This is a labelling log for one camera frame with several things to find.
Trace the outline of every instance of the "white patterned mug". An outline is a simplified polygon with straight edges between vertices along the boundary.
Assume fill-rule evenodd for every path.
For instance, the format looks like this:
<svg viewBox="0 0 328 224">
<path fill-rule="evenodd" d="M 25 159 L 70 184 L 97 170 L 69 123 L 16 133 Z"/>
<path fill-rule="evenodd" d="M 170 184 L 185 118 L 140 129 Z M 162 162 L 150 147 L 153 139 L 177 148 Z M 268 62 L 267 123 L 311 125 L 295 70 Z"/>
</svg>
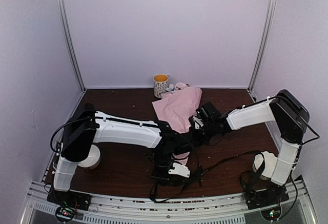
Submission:
<svg viewBox="0 0 328 224">
<path fill-rule="evenodd" d="M 154 96 L 161 98 L 161 94 L 166 92 L 169 86 L 169 77 L 165 74 L 157 74 L 154 76 Z"/>
</svg>

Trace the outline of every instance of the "pink fabric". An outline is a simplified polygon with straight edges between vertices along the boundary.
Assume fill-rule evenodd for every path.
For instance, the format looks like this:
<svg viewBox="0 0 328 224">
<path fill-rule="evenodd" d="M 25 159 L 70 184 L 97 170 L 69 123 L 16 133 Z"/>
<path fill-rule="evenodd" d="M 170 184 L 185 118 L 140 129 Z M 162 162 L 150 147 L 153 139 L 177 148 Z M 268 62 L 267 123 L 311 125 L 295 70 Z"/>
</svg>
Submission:
<svg viewBox="0 0 328 224">
<path fill-rule="evenodd" d="M 153 107 L 159 120 L 167 121 L 171 128 L 179 133 L 189 131 L 189 117 L 196 115 L 201 98 L 201 89 L 198 87 L 186 87 L 182 90 L 162 94 L 162 99 L 153 102 Z M 176 156 L 184 158 L 188 153 Z M 179 160 L 186 164 L 188 159 Z"/>
</svg>

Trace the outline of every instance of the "table surface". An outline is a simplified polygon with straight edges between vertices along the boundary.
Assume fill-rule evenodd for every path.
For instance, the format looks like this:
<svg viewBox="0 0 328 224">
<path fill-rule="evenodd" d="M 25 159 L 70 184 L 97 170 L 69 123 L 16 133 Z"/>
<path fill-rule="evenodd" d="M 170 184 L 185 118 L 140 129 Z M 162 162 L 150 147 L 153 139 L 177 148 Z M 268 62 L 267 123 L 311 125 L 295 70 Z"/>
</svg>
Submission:
<svg viewBox="0 0 328 224">
<path fill-rule="evenodd" d="M 203 89 L 201 104 L 211 101 L 224 113 L 243 104 L 251 104 L 252 100 L 244 89 Z M 158 100 L 152 89 L 105 89 L 88 90 L 80 105 L 93 103 L 95 109 L 114 116 L 136 120 L 157 120 L 152 102 Z M 71 183 L 72 190 L 123 197 L 149 197 L 154 180 L 150 178 L 153 164 L 143 156 L 150 149 L 136 145 L 117 143 L 97 144 L 101 151 L 100 165 L 91 171 L 81 168 L 76 170 Z M 270 151 L 277 155 L 277 148 L 265 124 L 242 128 L 224 136 L 214 147 L 197 148 L 200 163 L 204 168 L 219 160 L 246 151 Z M 193 183 L 180 197 L 217 196 L 243 192 L 239 183 L 239 175 L 252 169 L 253 155 L 246 155 L 205 174 L 202 187 Z M 196 168 L 196 158 L 191 154 L 187 166 Z M 171 197 L 180 188 L 159 187 L 158 197 Z"/>
</svg>

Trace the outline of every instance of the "white panel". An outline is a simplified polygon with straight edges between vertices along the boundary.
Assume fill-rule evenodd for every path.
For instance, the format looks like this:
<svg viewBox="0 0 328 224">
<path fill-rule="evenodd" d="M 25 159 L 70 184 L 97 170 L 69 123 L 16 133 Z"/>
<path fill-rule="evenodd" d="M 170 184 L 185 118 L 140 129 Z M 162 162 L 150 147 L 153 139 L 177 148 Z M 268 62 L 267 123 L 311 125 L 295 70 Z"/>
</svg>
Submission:
<svg viewBox="0 0 328 224">
<path fill-rule="evenodd" d="M 255 93 L 262 99 L 288 89 L 308 109 L 310 124 L 322 137 L 303 147 L 295 172 L 304 177 L 319 223 L 328 219 L 327 56 L 328 0 L 278 0 Z M 305 139 L 312 136 L 308 131 Z"/>
<path fill-rule="evenodd" d="M 18 223 L 80 90 L 56 0 L 0 0 L 0 222 Z"/>
<path fill-rule="evenodd" d="M 88 88 L 247 87 L 268 0 L 65 0 Z"/>
</svg>

